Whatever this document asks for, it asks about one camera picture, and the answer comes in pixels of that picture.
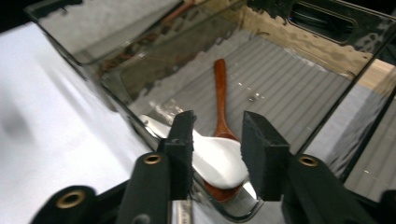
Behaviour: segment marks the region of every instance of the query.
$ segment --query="plastic container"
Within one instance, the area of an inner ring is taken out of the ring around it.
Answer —
[[[107,60],[180,5],[179,0],[47,0],[25,11],[91,90],[114,110],[99,84],[104,70],[112,66]]]
[[[395,25],[392,17],[339,1],[205,1],[141,36],[163,41],[137,51],[106,72],[102,82],[127,122],[155,148],[138,115],[170,125],[175,114],[193,110],[195,130],[213,135],[213,63],[223,58],[231,130],[240,139],[243,111],[262,114],[298,153],[392,39]],[[274,219],[282,217],[270,203],[252,197],[248,186],[232,203],[217,203],[205,194],[199,176],[195,180],[197,192],[209,199],[195,200],[231,221],[260,223],[268,211]]]

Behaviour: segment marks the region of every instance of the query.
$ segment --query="spoon bowl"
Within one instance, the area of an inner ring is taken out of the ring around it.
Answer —
[[[149,132],[166,138],[170,127],[146,115],[140,120]],[[242,161],[240,143],[220,137],[201,136],[193,131],[192,167],[209,185],[218,189],[238,188],[248,178],[248,168]]]

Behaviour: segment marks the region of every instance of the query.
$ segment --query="corrugated bottom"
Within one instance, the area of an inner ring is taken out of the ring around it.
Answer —
[[[345,186],[379,201],[384,190],[396,189],[396,101],[375,130]]]
[[[245,110],[262,114],[290,143],[293,153],[350,84],[349,79],[272,42],[238,32],[183,68],[175,68],[174,75],[159,81],[157,90],[130,108],[168,123],[175,114],[194,110],[195,129],[212,135],[217,122],[213,62],[220,57],[227,63],[226,107],[232,131],[241,137]]]

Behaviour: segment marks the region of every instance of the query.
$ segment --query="white table surface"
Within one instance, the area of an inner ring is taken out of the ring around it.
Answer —
[[[37,26],[0,34],[0,223],[28,223],[56,191],[129,178],[147,148]]]

